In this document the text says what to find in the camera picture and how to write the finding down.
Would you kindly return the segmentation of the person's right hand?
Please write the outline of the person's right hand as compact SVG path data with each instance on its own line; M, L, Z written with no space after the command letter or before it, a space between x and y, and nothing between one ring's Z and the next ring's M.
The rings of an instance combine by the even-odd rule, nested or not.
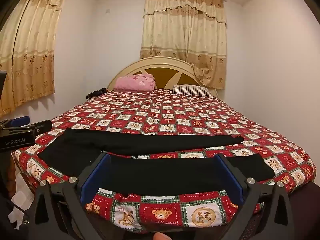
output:
M172 239L161 232L157 232L154 234L153 240L172 240Z

